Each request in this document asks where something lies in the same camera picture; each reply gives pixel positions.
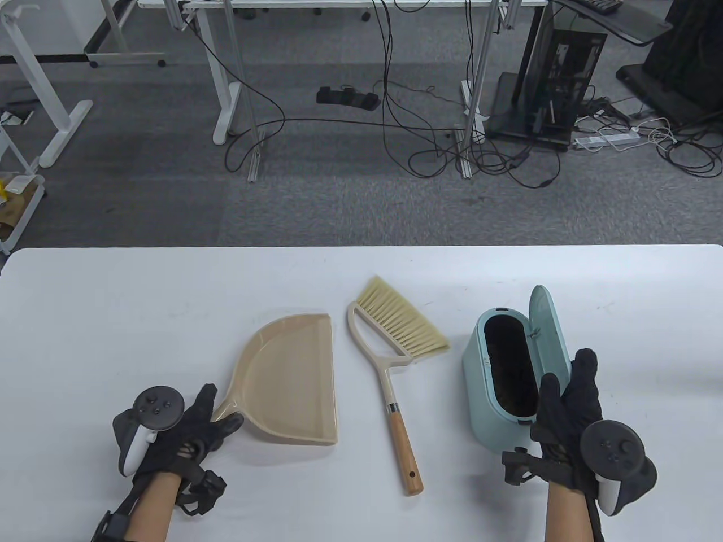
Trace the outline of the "person's left hand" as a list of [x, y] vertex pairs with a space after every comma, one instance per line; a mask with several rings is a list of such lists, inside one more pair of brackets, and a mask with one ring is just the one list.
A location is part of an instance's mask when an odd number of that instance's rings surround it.
[[179, 423], [160, 432], [156, 441], [150, 444], [133, 482], [155, 473], [173, 473], [184, 483], [201, 484], [206, 476], [201, 467], [202, 461], [210, 452], [218, 450], [224, 439], [238, 431], [245, 422], [242, 413], [232, 413], [213, 421], [216, 394], [214, 384], [202, 387]]

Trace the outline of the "person's right hand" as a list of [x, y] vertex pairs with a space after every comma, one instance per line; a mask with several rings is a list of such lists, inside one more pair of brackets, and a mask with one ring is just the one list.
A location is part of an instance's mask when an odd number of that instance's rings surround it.
[[558, 377], [547, 373], [539, 387], [539, 408], [531, 435], [540, 441], [542, 457], [531, 473], [547, 482], [581, 491], [595, 498], [598, 483], [582, 457], [582, 434], [602, 420], [599, 390], [596, 386], [598, 358], [588, 348], [578, 350], [572, 361], [570, 382], [561, 387]]

